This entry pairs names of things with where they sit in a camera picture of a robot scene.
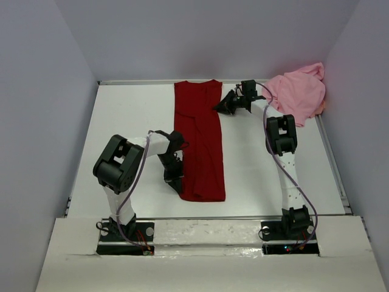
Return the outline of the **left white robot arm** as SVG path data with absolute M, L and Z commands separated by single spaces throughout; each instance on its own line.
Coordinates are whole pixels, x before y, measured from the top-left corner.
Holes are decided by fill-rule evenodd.
M 140 180 L 146 159 L 157 156 L 164 167 L 164 182 L 181 194 L 184 162 L 178 153 L 188 146 L 189 142 L 178 131 L 150 130 L 145 137 L 133 140 L 113 135 L 92 170 L 107 195 L 111 211 L 108 226 L 104 228 L 99 223 L 99 229 L 137 246 L 138 243 L 130 239 L 136 232 L 136 213 L 131 195 Z

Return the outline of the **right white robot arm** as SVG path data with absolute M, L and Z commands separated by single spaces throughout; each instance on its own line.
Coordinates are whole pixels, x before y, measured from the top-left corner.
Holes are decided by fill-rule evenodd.
M 262 241 L 295 240 L 301 245 L 313 239 L 317 228 L 318 214 L 298 183 L 295 168 L 297 128 L 291 114 L 283 114 L 271 103 L 274 96 L 262 83 L 244 80 L 230 90 L 214 109 L 218 113 L 234 115 L 244 108 L 263 119 L 265 145 L 277 166 L 281 194 L 281 219 L 265 221 L 258 236 Z

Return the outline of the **red t shirt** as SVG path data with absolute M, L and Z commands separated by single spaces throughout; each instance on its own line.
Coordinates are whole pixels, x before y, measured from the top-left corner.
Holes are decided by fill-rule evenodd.
M 180 198 L 193 202 L 225 201 L 222 133 L 218 113 L 222 83 L 209 80 L 174 84 L 174 130 L 185 142 Z

